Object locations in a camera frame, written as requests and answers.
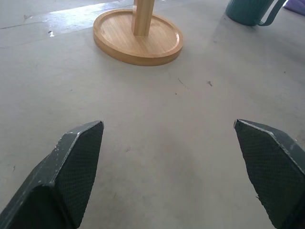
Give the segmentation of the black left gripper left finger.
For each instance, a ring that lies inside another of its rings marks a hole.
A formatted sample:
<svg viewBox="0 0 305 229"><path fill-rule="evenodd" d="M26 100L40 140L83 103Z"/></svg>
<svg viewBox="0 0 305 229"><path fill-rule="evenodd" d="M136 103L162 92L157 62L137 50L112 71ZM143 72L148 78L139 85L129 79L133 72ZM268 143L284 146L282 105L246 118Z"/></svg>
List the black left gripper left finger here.
<svg viewBox="0 0 305 229"><path fill-rule="evenodd" d="M0 213L0 229L78 229L96 177L104 123L66 132Z"/></svg>

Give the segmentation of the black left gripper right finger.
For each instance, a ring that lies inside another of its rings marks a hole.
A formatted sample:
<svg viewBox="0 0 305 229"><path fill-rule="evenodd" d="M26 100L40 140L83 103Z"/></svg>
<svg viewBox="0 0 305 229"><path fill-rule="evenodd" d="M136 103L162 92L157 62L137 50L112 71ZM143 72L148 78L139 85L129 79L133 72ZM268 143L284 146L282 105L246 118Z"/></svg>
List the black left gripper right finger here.
<svg viewBox="0 0 305 229"><path fill-rule="evenodd" d="M252 183L276 229L305 229L305 151L287 133L237 119L234 129Z"/></svg>

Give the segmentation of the teal mug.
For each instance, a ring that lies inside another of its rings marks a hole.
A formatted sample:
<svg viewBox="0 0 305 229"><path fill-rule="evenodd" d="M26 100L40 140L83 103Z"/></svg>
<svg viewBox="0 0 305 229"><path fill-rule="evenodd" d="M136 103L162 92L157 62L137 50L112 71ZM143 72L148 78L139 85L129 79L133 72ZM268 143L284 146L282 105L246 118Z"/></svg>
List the teal mug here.
<svg viewBox="0 0 305 229"><path fill-rule="evenodd" d="M265 22L263 16L276 1ZM246 26L269 26L286 0L230 0L225 13L233 21Z"/></svg>

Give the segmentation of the wooden mug stand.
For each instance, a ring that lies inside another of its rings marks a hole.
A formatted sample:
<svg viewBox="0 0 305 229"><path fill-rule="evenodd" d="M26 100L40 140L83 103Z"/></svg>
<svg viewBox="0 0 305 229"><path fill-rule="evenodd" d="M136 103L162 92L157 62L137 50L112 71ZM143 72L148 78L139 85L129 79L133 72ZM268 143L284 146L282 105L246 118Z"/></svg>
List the wooden mug stand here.
<svg viewBox="0 0 305 229"><path fill-rule="evenodd" d="M132 9L110 10L93 23L96 45L119 61L158 66L175 60L183 47L182 32L153 13L155 0L134 0Z"/></svg>

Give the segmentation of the purple object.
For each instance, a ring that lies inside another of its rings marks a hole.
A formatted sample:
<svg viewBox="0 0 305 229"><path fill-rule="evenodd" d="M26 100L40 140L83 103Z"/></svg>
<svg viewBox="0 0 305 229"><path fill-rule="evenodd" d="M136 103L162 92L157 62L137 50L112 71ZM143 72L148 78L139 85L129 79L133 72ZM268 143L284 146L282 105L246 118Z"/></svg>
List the purple object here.
<svg viewBox="0 0 305 229"><path fill-rule="evenodd" d="M292 12L305 15L305 0L287 0L283 7Z"/></svg>

